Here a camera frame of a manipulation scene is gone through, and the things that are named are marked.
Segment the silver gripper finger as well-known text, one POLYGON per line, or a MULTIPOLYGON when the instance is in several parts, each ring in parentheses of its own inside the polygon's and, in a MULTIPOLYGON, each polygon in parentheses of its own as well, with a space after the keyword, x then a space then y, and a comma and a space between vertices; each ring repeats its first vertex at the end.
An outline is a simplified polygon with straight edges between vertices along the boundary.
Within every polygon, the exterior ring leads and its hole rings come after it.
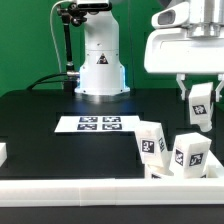
POLYGON ((218 85, 212 91, 211 100, 213 102, 219 102, 222 99, 221 91, 224 88, 224 73, 218 75, 218 85))
POLYGON ((182 100, 186 100, 187 99, 187 92, 188 92, 188 90, 187 90, 187 88, 186 88, 186 86, 184 84, 185 79, 186 79, 186 75, 183 74, 183 73, 178 73, 176 75, 176 82, 177 82, 177 84, 178 84, 178 86, 179 86, 179 88, 181 90, 181 99, 182 100))

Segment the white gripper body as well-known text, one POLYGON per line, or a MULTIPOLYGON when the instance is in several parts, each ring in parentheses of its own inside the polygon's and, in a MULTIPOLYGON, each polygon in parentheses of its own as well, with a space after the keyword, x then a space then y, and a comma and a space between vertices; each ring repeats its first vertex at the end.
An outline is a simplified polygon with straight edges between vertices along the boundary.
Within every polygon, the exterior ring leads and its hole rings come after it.
POLYGON ((149 73, 224 73, 224 2, 170 2, 151 18, 149 73))

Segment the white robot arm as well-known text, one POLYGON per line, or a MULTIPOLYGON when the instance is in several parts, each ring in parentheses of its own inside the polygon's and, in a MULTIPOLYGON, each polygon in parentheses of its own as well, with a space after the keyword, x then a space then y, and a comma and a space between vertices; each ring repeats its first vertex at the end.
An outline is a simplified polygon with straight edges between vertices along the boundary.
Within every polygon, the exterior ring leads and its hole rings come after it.
MULTIPOLYGON (((119 49, 118 31, 112 21, 109 0, 77 0, 87 18, 86 63, 111 64, 119 49)), ((212 74, 220 78, 215 98, 224 87, 224 0, 169 0, 151 18, 144 67, 155 74, 212 74)))

